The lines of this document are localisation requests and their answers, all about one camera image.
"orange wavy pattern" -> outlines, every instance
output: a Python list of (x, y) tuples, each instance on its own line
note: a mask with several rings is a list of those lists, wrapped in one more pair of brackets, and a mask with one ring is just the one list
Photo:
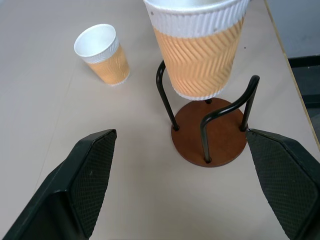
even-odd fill
[(121, 83), (130, 72), (125, 53), (119, 45), (116, 52), (107, 60), (99, 63), (88, 63), (89, 67), (107, 84)]
[(154, 28), (173, 88), (181, 95), (201, 98), (227, 83), (244, 17), (225, 31), (199, 38), (178, 38)]

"white paper cup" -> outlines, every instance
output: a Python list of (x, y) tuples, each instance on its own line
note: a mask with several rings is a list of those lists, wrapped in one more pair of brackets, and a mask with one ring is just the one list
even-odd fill
[(129, 76), (130, 68), (109, 24), (98, 24), (82, 32), (74, 43), (74, 51), (107, 84), (118, 85)]
[(206, 100), (226, 85), (249, 0), (144, 0), (174, 90)]

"round wooden base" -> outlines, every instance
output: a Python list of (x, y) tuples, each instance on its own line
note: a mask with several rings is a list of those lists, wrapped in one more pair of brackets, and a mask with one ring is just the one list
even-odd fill
[(230, 163), (242, 153), (247, 140), (245, 132), (239, 129), (243, 114), (237, 109), (208, 123), (206, 131), (212, 161), (206, 163), (204, 160), (200, 122), (205, 115), (230, 104), (226, 100), (212, 98), (210, 104), (192, 101), (179, 110), (175, 119), (180, 129), (175, 131), (171, 128), (171, 137), (176, 150), (184, 159), (211, 168)]

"metal stand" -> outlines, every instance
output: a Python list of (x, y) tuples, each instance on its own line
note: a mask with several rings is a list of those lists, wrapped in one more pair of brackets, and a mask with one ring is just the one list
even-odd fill
[[(176, 118), (172, 112), (167, 95), (166, 95), (164, 87), (163, 87), (162, 78), (163, 78), (163, 74), (164, 74), (165, 69), (166, 69), (165, 62), (162, 61), (159, 68), (158, 68), (158, 71), (156, 73), (156, 86), (157, 86), (158, 91), (160, 93), (160, 96), (161, 96), (161, 99), (162, 99), (163, 104), (165, 106), (165, 109), (166, 109), (166, 111), (169, 115), (169, 118), (171, 120), (172, 128), (175, 131), (178, 131), (179, 125), (177, 124)], [(257, 75), (252, 76), (250, 79), (250, 82), (248, 84), (247, 89), (245, 90), (245, 92), (242, 94), (242, 96), (238, 100), (236, 100), (234, 103), (231, 103), (230, 105), (228, 105), (226, 107), (220, 108), (218, 110), (215, 110), (215, 111), (207, 114), (202, 119), (201, 124), (200, 124), (200, 133), (201, 133), (201, 141), (202, 141), (202, 147), (203, 147), (203, 152), (204, 152), (204, 161), (207, 164), (211, 163), (211, 161), (212, 161), (212, 159), (210, 157), (210, 153), (209, 153), (207, 124), (216, 118), (219, 118), (223, 115), (226, 115), (226, 114), (240, 108), (243, 104), (246, 103), (242, 123), (239, 128), (240, 131), (244, 132), (247, 129), (248, 118), (250, 115), (252, 104), (254, 102), (254, 98), (255, 98), (255, 94), (257, 91), (258, 84), (259, 84), (259, 80), (260, 80), (259, 76), (257, 76)], [(207, 99), (207, 100), (205, 100), (205, 103), (211, 104), (212, 100)]]

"table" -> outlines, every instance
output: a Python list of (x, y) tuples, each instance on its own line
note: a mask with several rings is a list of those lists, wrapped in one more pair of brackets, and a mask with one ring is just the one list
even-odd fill
[[(73, 50), (77, 36), (114, 25), (131, 74), (109, 87)], [(185, 161), (156, 88), (162, 56), (141, 0), (0, 2), (0, 237), (75, 143), (115, 128), (109, 186), (91, 240), (288, 239), (261, 190), (248, 145), (233, 162)], [(261, 77), (248, 124), (320, 153), (265, 3), (249, 4), (226, 89), (235, 101)], [(188, 100), (164, 88), (176, 113)]]

